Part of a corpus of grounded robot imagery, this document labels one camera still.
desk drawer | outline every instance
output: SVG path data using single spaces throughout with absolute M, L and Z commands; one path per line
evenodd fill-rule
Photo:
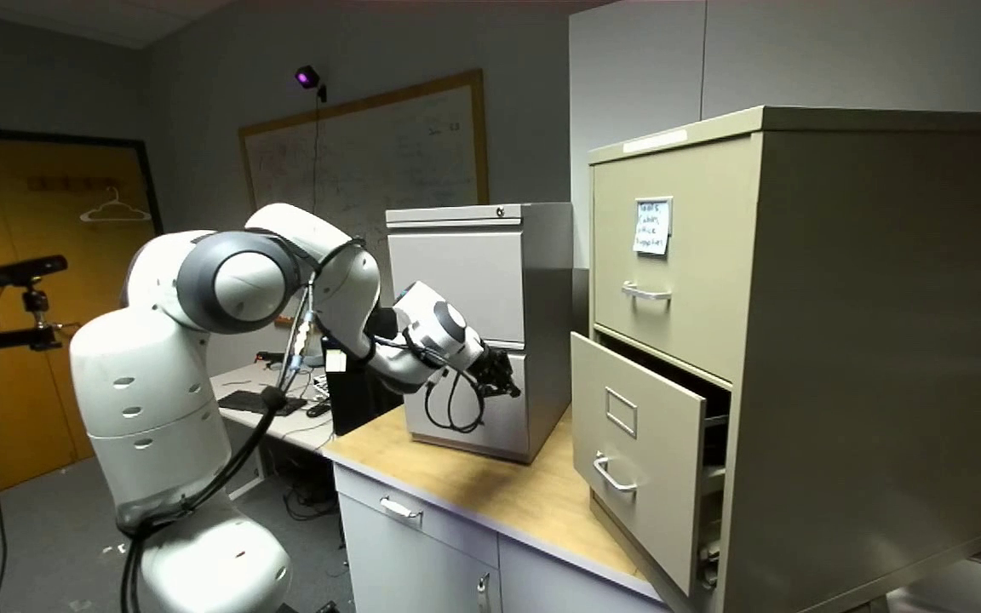
M 594 325 L 732 382 L 758 173 L 747 141 L 594 168 Z M 652 203 L 668 222 L 644 222 Z M 668 237 L 666 254 L 641 237 Z
M 695 594 L 704 399 L 572 334 L 576 470 L 597 500 Z

wall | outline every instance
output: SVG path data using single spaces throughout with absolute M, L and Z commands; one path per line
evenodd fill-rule
M 567 4 L 242 0 L 146 50 L 153 168 L 171 224 L 249 213 L 240 128 L 485 69 L 490 203 L 567 199 Z
M 0 20 L 0 131 L 140 141 L 140 56 Z
M 981 4 L 622 0 L 572 14 L 576 262 L 589 267 L 594 148 L 743 107 L 981 114 Z

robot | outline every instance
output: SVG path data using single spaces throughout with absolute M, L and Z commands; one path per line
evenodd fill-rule
M 270 414 L 233 455 L 209 380 L 209 334 L 256 330 L 295 292 L 312 292 L 314 327 L 389 389 L 416 391 L 458 367 L 480 397 L 518 397 L 513 366 L 425 283 L 391 312 L 379 301 L 379 262 L 324 218 L 265 206 L 234 232 L 171 232 L 146 241 L 128 279 L 128 308 L 73 339 L 81 419 L 129 540 L 123 611 L 137 606 L 137 568 L 169 611 L 278 611 L 283 544 L 229 505 L 206 505 L 253 455 Z

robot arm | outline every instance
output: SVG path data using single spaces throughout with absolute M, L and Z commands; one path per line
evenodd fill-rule
M 74 334 L 73 376 L 116 523 L 137 559 L 146 550 L 144 576 L 171 611 L 278 606 L 283 544 L 246 517 L 194 511 L 233 468 L 206 344 L 265 327 L 306 283 L 318 327 L 385 384 L 416 391 L 458 367 L 480 397 L 518 397 L 507 357 L 424 283 L 389 312 L 397 334 L 373 334 L 379 262 L 303 209 L 265 206 L 246 232 L 158 237 L 132 262 L 128 308 Z

ceiling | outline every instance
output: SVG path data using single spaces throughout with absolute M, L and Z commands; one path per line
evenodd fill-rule
M 0 20 L 152 49 L 229 0 L 0 0 Z

